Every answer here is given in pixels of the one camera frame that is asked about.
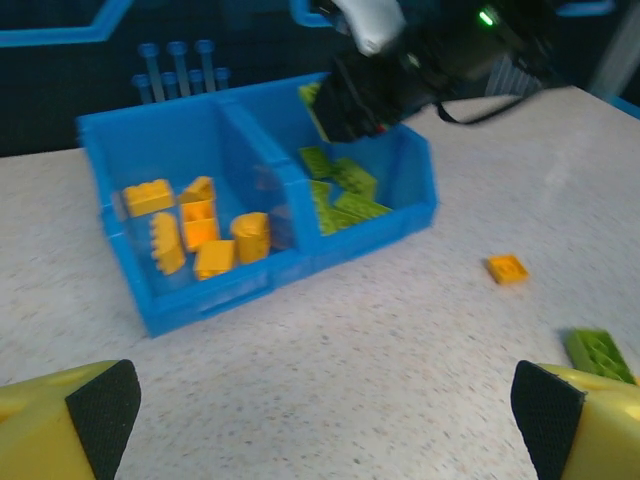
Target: green lego brick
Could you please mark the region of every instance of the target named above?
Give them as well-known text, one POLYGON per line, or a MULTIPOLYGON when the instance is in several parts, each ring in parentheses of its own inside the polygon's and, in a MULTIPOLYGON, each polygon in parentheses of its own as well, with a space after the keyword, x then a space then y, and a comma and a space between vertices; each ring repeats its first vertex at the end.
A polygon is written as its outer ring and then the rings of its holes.
POLYGON ((333 208, 331 210, 331 216, 333 217, 333 223, 338 230, 344 230, 345 228, 352 227, 358 223, 362 223, 363 221, 362 218, 343 212, 337 208, 333 208))
POLYGON ((321 197, 325 202, 329 202, 329 194, 331 193, 331 184, 327 182, 319 182, 310 180, 311 195, 321 197))
POLYGON ((311 180, 311 198, 318 217, 318 226, 322 235, 331 235, 338 231, 329 205, 329 193, 331 185, 325 182, 311 180))
POLYGON ((334 166, 320 147, 301 148, 299 153, 311 174, 311 178, 320 180, 331 177, 334 166))
POLYGON ((362 220, 370 220, 391 212, 390 208, 351 192, 344 192, 336 200, 335 207, 342 212, 360 217, 362 220))
POLYGON ((567 337, 565 348, 577 370, 636 385, 631 370, 607 331, 576 329, 567 337))
POLYGON ((373 201, 378 181, 352 159, 344 157, 336 162, 333 178, 346 191, 373 201))
POLYGON ((322 125, 320 125, 320 122, 318 121, 318 117, 316 117, 315 113, 313 113, 313 108, 312 108, 313 102, 316 99, 318 90, 320 90, 320 84, 311 83, 309 85, 303 85, 301 87, 298 87, 298 95, 300 96, 300 100, 302 100, 302 103, 304 104, 304 106, 307 108, 307 111, 309 112, 309 116, 311 117, 311 120, 313 120, 313 124, 318 130, 318 133, 320 134, 320 138, 322 138, 324 142, 329 143, 327 134, 322 128, 322 125))
POLYGON ((298 87, 298 94, 300 95, 302 103, 307 107, 311 106, 318 94, 318 90, 320 90, 319 83, 310 83, 309 85, 298 87))

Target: lime green lego plate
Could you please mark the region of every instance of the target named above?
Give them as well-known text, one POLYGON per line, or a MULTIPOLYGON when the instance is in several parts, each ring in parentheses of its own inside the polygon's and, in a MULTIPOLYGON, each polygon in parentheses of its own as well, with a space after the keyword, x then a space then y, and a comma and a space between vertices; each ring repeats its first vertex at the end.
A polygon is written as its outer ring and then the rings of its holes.
POLYGON ((636 385, 631 370, 607 331, 573 330, 565 347, 577 370, 636 385))

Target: orange lego brick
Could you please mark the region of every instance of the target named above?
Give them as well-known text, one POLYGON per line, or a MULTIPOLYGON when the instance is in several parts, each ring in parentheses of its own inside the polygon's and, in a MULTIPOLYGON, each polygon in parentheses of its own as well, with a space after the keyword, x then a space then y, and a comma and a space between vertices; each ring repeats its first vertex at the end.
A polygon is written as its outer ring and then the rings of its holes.
POLYGON ((257 262, 269 255, 271 234, 266 213, 248 213, 237 217, 231 224, 231 233, 236 241, 240 263, 246 265, 257 262))
POLYGON ((202 244, 193 266, 198 280, 228 272, 235 266, 235 242, 214 240, 202 244))
POLYGON ((215 199, 216 192, 213 188, 213 179, 211 177, 196 178, 178 197, 180 203, 199 202, 202 200, 212 201, 215 199))
POLYGON ((162 179, 127 187, 124 189, 123 197, 132 217, 140 217, 175 205, 171 185, 162 179))
POLYGON ((487 268, 496 283, 500 285, 522 282, 529 277, 529 272, 515 255, 490 257, 487 268))
POLYGON ((197 251, 205 242, 220 239, 213 202, 183 203, 180 209, 184 242, 189 252, 197 251))
POLYGON ((151 256, 156 260, 158 270, 165 275, 171 275, 184 266, 186 258, 180 241, 178 222, 173 215, 161 212, 153 216, 151 238, 151 256))

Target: lego brick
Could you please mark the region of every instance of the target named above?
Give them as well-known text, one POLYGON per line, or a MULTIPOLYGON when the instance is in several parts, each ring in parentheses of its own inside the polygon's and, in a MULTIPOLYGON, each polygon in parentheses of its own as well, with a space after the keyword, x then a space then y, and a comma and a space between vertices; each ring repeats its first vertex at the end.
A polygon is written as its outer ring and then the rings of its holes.
POLYGON ((156 213, 151 219, 151 256, 158 270, 171 275, 180 270, 186 258, 180 241, 176 218, 167 212, 156 213))
POLYGON ((333 178, 346 191, 374 201, 378 181, 364 168, 350 158, 343 157, 336 162, 333 178))
POLYGON ((343 212, 337 208, 331 209, 331 216, 333 217, 333 224, 337 230, 344 230, 345 228, 352 227, 358 223, 362 223, 363 221, 362 218, 343 212))
POLYGON ((123 192, 129 215, 140 217, 175 205, 169 182, 163 179, 127 187, 123 192))
POLYGON ((180 203, 199 202, 216 199, 213 179, 211 177, 198 177, 178 197, 180 203))
POLYGON ((303 85, 298 87, 298 94, 300 95, 300 99, 306 106, 311 106, 313 101, 316 99, 316 95, 320 90, 319 83, 310 83, 309 85, 303 85))
POLYGON ((193 266, 198 280, 207 280, 230 271, 235 266, 235 242, 213 240, 202 244, 193 266))
POLYGON ((320 84, 317 82, 311 83, 309 85, 301 85, 300 87, 298 87, 298 96, 306 107, 307 112, 309 113, 309 117, 311 118, 313 125, 316 127, 320 138, 322 139, 322 141, 329 143, 327 134, 322 128, 322 125, 320 125, 318 117, 316 117, 316 114, 313 113, 313 102, 315 101, 316 95, 318 94, 319 90, 320 84))
POLYGON ((578 370, 637 385, 629 366, 607 331, 575 329, 567 336, 565 348, 578 370))
POLYGON ((335 207, 345 213, 361 218, 362 220, 370 220, 372 218, 386 215, 392 210, 379 203, 356 195, 351 192, 343 193, 335 202, 335 207))
POLYGON ((301 148, 299 153, 312 179, 322 180, 331 177, 334 166, 320 147, 301 148))
POLYGON ((329 204, 329 191, 331 185, 324 182, 311 181, 311 197, 315 208, 318 226, 322 235, 331 235, 338 230, 331 215, 332 208, 329 204))
POLYGON ((220 239, 220 228, 213 202, 183 203, 180 210, 182 234, 187 251, 195 252, 205 242, 220 239))
POLYGON ((331 194, 331 184, 327 182, 319 182, 317 180, 311 180, 311 194, 318 195, 319 197, 329 201, 329 195, 331 194))
POLYGON ((490 257, 487 260, 489 273, 500 285, 523 282, 529 278, 529 272, 515 255, 490 257))
POLYGON ((236 217, 231 224, 231 234, 236 242, 238 261, 247 265, 269 255, 271 235, 266 213, 248 213, 236 217))

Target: blue panel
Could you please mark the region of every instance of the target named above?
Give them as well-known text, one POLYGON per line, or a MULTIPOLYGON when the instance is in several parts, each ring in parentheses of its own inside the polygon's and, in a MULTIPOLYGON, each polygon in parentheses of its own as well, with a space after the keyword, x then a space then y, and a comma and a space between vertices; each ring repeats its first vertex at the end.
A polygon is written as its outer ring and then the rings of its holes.
POLYGON ((320 75, 296 77, 78 119, 112 244, 151 335, 207 319, 273 289, 428 227, 437 197, 428 143, 405 126, 352 145, 323 145, 297 96, 320 75), (349 155, 376 175, 393 212, 322 236, 297 149, 349 155), (119 192, 157 178, 179 193, 212 175, 221 233, 243 213, 268 213, 270 255, 199 282, 193 255, 171 276, 151 258, 150 215, 127 219, 119 192))
POLYGON ((560 17, 600 17, 609 15, 616 8, 614 0, 601 2, 573 2, 567 3, 556 10, 560 17))
POLYGON ((611 105, 616 107, 619 110, 622 110, 624 113, 631 115, 634 118, 640 120, 640 107, 637 105, 633 105, 632 103, 623 100, 622 98, 616 97, 611 102, 611 105))
POLYGON ((107 40, 133 0, 106 0, 93 23, 86 27, 0 31, 0 48, 94 43, 107 40))
POLYGON ((298 25, 305 27, 330 27, 331 24, 322 15, 311 13, 310 0, 290 0, 291 15, 298 25))

